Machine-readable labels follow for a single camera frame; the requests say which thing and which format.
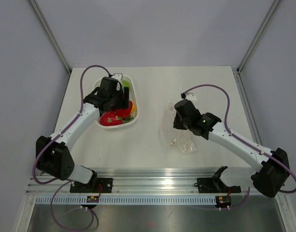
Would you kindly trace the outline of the red bell pepper toy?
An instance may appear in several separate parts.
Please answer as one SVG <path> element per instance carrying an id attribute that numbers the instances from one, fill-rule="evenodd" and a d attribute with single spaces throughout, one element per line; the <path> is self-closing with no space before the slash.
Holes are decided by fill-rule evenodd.
<path id="1" fill-rule="evenodd" d="M 127 118 L 131 115 L 130 114 L 131 109 L 132 109 L 132 103 L 131 103 L 131 101 L 129 101 L 129 108 L 128 109 L 117 109 L 116 114 L 118 117 Z"/>

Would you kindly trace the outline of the clear zip top bag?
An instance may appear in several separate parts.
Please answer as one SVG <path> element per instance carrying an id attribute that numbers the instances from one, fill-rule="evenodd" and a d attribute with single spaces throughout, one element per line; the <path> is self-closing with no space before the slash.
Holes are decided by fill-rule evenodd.
<path id="1" fill-rule="evenodd" d="M 173 127 L 176 116 L 175 102 L 170 99 L 164 103 L 164 114 L 159 127 L 159 138 L 165 155 L 189 155 L 197 153 L 193 135 L 187 130 L 178 130 Z"/>

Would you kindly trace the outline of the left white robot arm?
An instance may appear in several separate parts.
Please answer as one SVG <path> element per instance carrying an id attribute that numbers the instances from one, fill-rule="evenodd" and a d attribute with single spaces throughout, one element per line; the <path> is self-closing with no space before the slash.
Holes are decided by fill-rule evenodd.
<path id="1" fill-rule="evenodd" d="M 49 137 L 37 139 L 33 170 L 43 171 L 54 180 L 72 181 L 86 192 L 93 192 L 98 186 L 97 173 L 75 164 L 70 152 L 86 129 L 104 113 L 128 107 L 129 89 L 123 87 L 122 75 L 103 77 L 100 86 L 82 98 L 78 113 L 66 125 Z"/>

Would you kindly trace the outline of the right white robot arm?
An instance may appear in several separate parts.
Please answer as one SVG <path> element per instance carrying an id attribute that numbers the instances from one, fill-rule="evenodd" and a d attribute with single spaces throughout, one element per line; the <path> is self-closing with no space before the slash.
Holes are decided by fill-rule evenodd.
<path id="1" fill-rule="evenodd" d="M 196 136 L 219 144 L 248 163 L 255 171 L 251 175 L 253 186 L 263 195 L 273 198 L 289 177 L 287 153 L 260 146 L 236 133 L 228 132 L 225 123 L 212 113 L 201 114 L 190 100 L 183 99 L 174 105 L 176 116 L 173 127 L 189 130 Z"/>

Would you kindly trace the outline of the white perforated plastic basket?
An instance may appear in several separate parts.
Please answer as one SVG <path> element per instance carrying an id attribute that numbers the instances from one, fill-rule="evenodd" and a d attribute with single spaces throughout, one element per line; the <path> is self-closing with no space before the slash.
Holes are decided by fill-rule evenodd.
<path id="1" fill-rule="evenodd" d="M 103 129 L 114 131 L 132 126 L 139 118 L 137 94 L 131 77 L 122 73 L 113 74 L 122 87 L 129 88 L 129 108 L 105 112 L 95 123 Z"/>

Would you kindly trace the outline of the green cabbage toy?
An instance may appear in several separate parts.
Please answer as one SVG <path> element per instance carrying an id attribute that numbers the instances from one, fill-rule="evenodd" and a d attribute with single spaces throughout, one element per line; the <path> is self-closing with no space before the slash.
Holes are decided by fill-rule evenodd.
<path id="1" fill-rule="evenodd" d="M 122 80 L 122 86 L 123 86 L 123 88 L 128 88 L 129 91 L 131 91 L 131 89 L 132 89 L 131 83 L 127 80 Z"/>

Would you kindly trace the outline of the yellow bell pepper toy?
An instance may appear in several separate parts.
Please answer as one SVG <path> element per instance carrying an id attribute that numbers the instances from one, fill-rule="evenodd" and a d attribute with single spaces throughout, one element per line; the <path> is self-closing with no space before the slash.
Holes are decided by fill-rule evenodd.
<path id="1" fill-rule="evenodd" d="M 131 109 L 131 112 L 130 112 L 130 114 L 133 114 L 133 113 L 135 113 L 135 112 L 136 112 L 136 110 L 137 110 L 137 107 L 136 107 L 136 104 L 135 104 L 134 102 L 132 102 L 132 101 L 131 101 L 131 103 L 132 103 L 132 109 Z"/>

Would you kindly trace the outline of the red dragon fruit toy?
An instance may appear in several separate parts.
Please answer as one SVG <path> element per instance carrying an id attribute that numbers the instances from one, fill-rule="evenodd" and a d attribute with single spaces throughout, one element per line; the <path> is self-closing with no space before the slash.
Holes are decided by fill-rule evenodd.
<path id="1" fill-rule="evenodd" d="M 118 126 L 118 125 L 128 123 L 128 122 L 132 121 L 133 119 L 134 119 L 134 117 L 132 115 L 129 115 L 126 118 L 122 118 L 122 117 L 119 117 L 115 111 L 109 111 L 109 112 L 104 113 L 100 117 L 99 123 L 100 123 L 100 125 L 106 126 L 106 127 Z"/>

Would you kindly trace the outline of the right small circuit board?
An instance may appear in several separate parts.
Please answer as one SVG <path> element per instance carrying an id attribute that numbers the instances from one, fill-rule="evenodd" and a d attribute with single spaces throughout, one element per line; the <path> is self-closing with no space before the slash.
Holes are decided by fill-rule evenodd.
<path id="1" fill-rule="evenodd" d="M 232 203 L 232 198 L 230 195 L 228 196 L 216 196 L 216 205 L 217 207 L 227 207 Z"/>

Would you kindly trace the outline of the small circuit board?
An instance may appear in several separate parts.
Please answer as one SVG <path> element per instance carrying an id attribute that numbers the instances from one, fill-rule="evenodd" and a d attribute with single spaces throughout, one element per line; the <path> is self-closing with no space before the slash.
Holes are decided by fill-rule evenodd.
<path id="1" fill-rule="evenodd" d="M 99 202 L 99 196 L 87 196 L 87 203 L 98 203 Z"/>
<path id="2" fill-rule="evenodd" d="M 216 196 L 216 205 L 217 207 L 227 207 L 232 203 L 232 198 L 230 195 L 228 196 Z"/>

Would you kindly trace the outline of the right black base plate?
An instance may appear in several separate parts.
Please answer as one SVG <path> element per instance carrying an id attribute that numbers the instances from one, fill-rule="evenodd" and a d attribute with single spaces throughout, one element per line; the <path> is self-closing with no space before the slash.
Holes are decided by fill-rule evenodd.
<path id="1" fill-rule="evenodd" d="M 193 184 L 199 193 L 241 193 L 240 186 L 226 186 L 220 179 L 215 178 L 198 178 Z"/>

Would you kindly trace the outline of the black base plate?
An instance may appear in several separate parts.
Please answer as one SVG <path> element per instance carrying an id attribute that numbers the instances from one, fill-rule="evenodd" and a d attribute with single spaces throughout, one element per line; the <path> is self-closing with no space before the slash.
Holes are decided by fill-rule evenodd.
<path id="1" fill-rule="evenodd" d="M 240 186 L 226 186 L 220 179 L 215 178 L 198 178 L 193 184 L 199 193 L 241 193 Z"/>
<path id="2" fill-rule="evenodd" d="M 97 177 L 87 184 L 75 181 L 70 187 L 70 193 L 111 193 L 113 189 L 113 178 Z"/>

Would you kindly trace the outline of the aluminium mounting rail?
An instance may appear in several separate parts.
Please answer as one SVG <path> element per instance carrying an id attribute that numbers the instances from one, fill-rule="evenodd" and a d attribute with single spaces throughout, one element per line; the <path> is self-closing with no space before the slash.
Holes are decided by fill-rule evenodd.
<path id="1" fill-rule="evenodd" d="M 113 188 L 111 195 L 200 195 L 198 188 L 194 187 L 197 178 L 212 177 L 218 168 L 139 168 L 115 169 L 93 168 L 98 177 L 112 178 Z M 234 168 L 229 171 L 230 180 L 238 185 L 238 171 L 242 177 L 251 181 L 251 168 Z M 56 180 L 46 185 L 37 184 L 31 177 L 26 187 L 27 195 L 53 195 L 53 193 L 66 183 Z M 250 184 L 251 195 L 262 195 Z"/>

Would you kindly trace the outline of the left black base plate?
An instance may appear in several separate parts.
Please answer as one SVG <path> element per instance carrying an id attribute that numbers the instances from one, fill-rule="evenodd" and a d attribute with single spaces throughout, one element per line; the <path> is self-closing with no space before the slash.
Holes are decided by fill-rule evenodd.
<path id="1" fill-rule="evenodd" d="M 75 181 L 70 187 L 70 193 L 111 193 L 113 189 L 113 178 L 97 177 L 87 184 Z"/>

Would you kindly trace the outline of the left aluminium frame post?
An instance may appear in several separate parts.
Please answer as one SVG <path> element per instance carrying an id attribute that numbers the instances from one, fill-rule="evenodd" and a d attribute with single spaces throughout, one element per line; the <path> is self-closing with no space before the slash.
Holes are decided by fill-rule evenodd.
<path id="1" fill-rule="evenodd" d="M 41 28 L 43 29 L 49 43 L 51 44 L 54 52 L 56 53 L 59 61 L 61 62 L 64 70 L 68 74 L 68 76 L 71 75 L 72 68 L 70 64 L 68 63 L 67 59 L 65 58 L 46 18 L 44 13 L 42 12 L 38 2 L 36 0 L 27 0 L 27 3 L 30 5 L 33 13 L 35 14 L 37 21 L 39 22 Z"/>

